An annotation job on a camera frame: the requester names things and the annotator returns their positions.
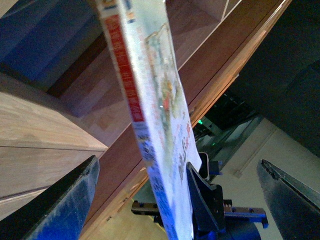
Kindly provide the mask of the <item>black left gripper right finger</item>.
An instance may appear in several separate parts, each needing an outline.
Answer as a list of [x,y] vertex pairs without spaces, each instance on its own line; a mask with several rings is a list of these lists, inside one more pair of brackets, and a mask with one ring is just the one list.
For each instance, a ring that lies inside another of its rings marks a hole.
[[284,240],[320,238],[320,193],[261,159],[257,175],[265,202]]

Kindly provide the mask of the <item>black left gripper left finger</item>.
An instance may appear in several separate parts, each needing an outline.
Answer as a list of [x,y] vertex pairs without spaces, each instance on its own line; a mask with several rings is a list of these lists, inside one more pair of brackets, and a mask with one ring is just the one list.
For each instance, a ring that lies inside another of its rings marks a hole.
[[78,240],[100,172],[92,155],[0,222],[2,240]]

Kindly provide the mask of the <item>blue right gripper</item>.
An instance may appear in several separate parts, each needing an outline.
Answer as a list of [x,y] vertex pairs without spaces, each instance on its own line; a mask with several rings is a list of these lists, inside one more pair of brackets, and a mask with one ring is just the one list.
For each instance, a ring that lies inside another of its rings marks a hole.
[[193,208],[193,232],[197,240],[259,240],[255,223],[269,226],[262,208],[233,207],[232,200],[223,198],[218,184],[209,184],[211,175],[219,175],[219,161],[210,161],[205,152],[199,171],[187,164],[187,179]]

